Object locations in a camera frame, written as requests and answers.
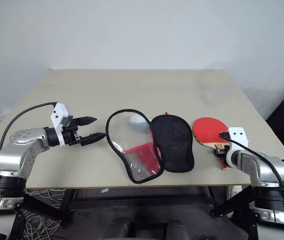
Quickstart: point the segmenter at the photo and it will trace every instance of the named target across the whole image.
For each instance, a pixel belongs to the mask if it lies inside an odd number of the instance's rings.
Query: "ping pong paddle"
[[[196,140],[212,149],[225,149],[225,146],[229,146],[229,142],[220,138],[218,135],[221,132],[226,132],[228,127],[220,120],[212,117],[201,117],[197,119],[193,124],[193,134]],[[223,170],[231,169],[224,158],[218,158]]]

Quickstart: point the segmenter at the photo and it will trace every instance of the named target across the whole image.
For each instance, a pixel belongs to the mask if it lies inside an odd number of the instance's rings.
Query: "beige tabletop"
[[[249,147],[284,159],[284,146],[255,110],[234,80],[221,70],[51,70],[24,95],[0,124],[0,137],[8,122],[31,106],[58,101],[74,117],[98,120],[80,127],[87,136],[105,132],[107,118],[120,109],[136,109],[150,118],[168,112],[190,126],[197,118],[213,117],[229,127],[243,127]],[[51,106],[19,118],[8,136],[23,128],[52,127]],[[239,170],[222,170],[212,149],[193,141],[195,167],[190,172],[164,171],[158,178],[134,184],[122,160],[106,138],[89,146],[59,146],[38,155],[27,181],[29,188],[104,188],[128,186],[217,186],[249,184]]]

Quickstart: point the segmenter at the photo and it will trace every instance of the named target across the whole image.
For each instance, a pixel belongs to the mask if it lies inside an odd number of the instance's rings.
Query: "mesh pouch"
[[[144,183],[163,173],[160,151],[153,143],[150,121],[143,113],[134,109],[113,113],[106,123],[106,137],[132,182]]]

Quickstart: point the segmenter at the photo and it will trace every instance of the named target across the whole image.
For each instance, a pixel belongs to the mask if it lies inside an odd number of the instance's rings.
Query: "gray carpet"
[[[110,188],[101,193],[100,189],[87,189],[86,197],[100,196],[132,196],[132,195],[163,195],[163,194],[207,194],[205,187],[138,187]],[[225,190],[220,193],[225,197]],[[83,199],[83,191],[79,191],[78,199]],[[152,207],[101,208],[81,209],[74,213],[74,222],[68,229],[60,228],[54,235],[69,240],[96,240],[104,228],[117,217],[129,217],[135,223],[166,223],[170,219],[179,219],[186,226],[192,240],[203,236],[210,240],[246,240],[247,234],[235,226],[228,217],[213,220],[209,216],[211,205],[173,205]],[[162,230],[138,231],[138,237],[162,238]]]

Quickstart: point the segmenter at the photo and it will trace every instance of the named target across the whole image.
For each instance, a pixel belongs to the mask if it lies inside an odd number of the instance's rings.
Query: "white wall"
[[[223,68],[267,118],[284,98],[284,1],[0,1],[0,119],[49,68]]]

